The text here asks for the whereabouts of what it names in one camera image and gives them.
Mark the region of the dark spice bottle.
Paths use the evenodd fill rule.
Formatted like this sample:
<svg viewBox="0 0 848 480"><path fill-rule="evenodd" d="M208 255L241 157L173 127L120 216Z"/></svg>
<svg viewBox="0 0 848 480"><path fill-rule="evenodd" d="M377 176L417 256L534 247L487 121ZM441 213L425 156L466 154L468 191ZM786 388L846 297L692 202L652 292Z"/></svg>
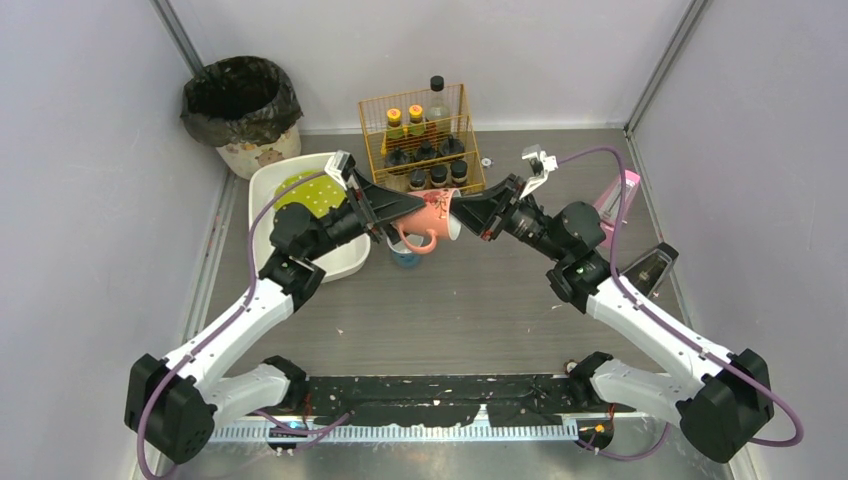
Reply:
<svg viewBox="0 0 848 480"><path fill-rule="evenodd" d="M428 187L429 179L428 172L424 169L414 169L408 176L408 189L412 191L422 191Z"/></svg>

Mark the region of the small dark pepper bottle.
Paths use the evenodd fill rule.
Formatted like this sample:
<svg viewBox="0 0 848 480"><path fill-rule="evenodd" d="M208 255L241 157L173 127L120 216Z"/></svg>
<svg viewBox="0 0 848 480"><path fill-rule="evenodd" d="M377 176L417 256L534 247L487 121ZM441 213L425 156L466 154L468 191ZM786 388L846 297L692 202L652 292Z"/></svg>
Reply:
<svg viewBox="0 0 848 480"><path fill-rule="evenodd" d="M449 176L448 167L443 165L443 164L434 165L429 170L429 176L430 176L430 184L431 184L431 187L433 189L444 188L448 184L448 176Z"/></svg>

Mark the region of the small black cap jar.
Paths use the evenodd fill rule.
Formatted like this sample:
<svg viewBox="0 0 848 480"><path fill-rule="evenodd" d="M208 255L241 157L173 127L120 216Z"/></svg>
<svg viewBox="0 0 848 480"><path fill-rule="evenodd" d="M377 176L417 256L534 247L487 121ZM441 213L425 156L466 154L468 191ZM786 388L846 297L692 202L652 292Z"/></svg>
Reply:
<svg viewBox="0 0 848 480"><path fill-rule="evenodd" d="M451 183L454 188L461 188L468 182L468 163L457 159L450 164Z"/></svg>

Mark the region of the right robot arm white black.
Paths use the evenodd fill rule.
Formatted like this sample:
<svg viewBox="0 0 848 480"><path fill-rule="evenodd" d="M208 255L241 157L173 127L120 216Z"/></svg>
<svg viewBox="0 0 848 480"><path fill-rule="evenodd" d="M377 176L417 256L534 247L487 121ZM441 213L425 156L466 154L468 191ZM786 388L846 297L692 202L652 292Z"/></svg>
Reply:
<svg viewBox="0 0 848 480"><path fill-rule="evenodd" d="M695 333L612 272L596 250L605 235L592 205L572 202L549 216L533 196L521 196L522 185L511 175L453 200L450 214L483 240L506 233L550 258L546 277L560 300L622 334L665 371L646 372L596 352L574 370L587 394L675 425L702 455L729 462L774 416L766 361Z"/></svg>

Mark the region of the brown spice jar black cap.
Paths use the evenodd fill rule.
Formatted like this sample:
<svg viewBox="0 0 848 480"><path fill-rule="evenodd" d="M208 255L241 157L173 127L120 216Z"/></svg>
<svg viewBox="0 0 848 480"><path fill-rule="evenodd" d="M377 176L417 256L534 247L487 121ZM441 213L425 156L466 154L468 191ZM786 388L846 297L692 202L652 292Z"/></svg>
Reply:
<svg viewBox="0 0 848 480"><path fill-rule="evenodd" d="M413 167L415 170L429 171L438 158L438 149L429 140L423 140L414 153Z"/></svg>

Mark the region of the green polka dot plate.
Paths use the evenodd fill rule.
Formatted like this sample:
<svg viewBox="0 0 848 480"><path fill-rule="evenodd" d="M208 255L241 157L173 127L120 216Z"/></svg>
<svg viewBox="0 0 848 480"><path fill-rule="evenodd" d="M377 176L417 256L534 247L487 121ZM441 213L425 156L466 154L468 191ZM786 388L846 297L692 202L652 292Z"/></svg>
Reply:
<svg viewBox="0 0 848 480"><path fill-rule="evenodd" d="M274 196L298 181L305 179L305 182L280 197L274 204L274 209L279 210L290 203L300 203L306 206L315 217L321 218L330 208L339 207L346 199L344 190L327 175L313 178L313 175L317 173L317 170L307 170L286 178L276 188Z"/></svg>

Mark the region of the white shaker bottle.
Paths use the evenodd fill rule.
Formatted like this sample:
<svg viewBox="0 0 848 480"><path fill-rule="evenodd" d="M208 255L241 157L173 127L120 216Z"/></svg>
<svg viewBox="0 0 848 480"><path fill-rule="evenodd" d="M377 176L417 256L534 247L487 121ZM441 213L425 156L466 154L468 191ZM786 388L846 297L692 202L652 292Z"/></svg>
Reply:
<svg viewBox="0 0 848 480"><path fill-rule="evenodd" d="M440 143L438 153L440 158L443 160L443 163L445 165L450 165L455 161L464 160L466 150L464 143L460 139L449 134Z"/></svg>

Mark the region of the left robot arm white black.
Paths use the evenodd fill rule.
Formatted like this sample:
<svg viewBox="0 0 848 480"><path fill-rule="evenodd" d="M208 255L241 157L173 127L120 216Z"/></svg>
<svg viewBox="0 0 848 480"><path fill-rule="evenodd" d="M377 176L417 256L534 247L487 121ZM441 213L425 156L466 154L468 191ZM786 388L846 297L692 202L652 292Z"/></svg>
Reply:
<svg viewBox="0 0 848 480"><path fill-rule="evenodd" d="M267 260L251 261L247 290L211 325L162 358L144 354L131 366L124 423L136 434L136 458L153 479L146 449L174 464L193 459L213 431L266 407L295 404L303 378L274 357L246 374L229 368L272 327L294 315L324 280L317 259L364 235L381 239L426 205L414 195L375 185L357 169L332 173L345 198L321 217L307 205L268 202L256 217L271 221Z"/></svg>

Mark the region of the sauce bottle yellow cap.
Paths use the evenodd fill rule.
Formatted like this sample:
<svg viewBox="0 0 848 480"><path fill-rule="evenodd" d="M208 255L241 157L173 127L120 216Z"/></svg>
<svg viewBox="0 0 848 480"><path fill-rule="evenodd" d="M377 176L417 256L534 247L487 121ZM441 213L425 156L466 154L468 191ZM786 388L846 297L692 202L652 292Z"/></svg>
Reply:
<svg viewBox="0 0 848 480"><path fill-rule="evenodd" d="M406 145L410 151L418 149L427 140L427 127L424 120L423 107L413 104L408 108L409 122L407 125Z"/></svg>
<svg viewBox="0 0 848 480"><path fill-rule="evenodd" d="M386 111L386 129L383 141L383 153L388 154L405 146L406 131L403 126L403 114L398 108Z"/></svg>

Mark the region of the tall clear oil bottle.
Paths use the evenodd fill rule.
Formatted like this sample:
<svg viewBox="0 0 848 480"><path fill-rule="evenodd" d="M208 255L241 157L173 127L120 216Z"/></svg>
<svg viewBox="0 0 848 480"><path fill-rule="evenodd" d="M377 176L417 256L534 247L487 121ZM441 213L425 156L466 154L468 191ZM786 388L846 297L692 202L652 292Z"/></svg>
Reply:
<svg viewBox="0 0 848 480"><path fill-rule="evenodd" d="M452 113L445 96L445 81L440 75L430 78L430 94L425 111L431 145L438 149L452 131Z"/></svg>

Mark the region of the blue mug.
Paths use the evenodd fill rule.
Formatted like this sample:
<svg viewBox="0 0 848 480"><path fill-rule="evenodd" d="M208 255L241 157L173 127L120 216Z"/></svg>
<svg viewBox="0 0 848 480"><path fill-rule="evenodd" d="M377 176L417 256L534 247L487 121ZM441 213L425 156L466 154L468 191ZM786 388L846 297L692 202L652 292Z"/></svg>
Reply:
<svg viewBox="0 0 848 480"><path fill-rule="evenodd" d="M388 248L391 252L391 258L401 268L415 268L422 260L422 256L420 254L409 250L402 241L389 243Z"/></svg>

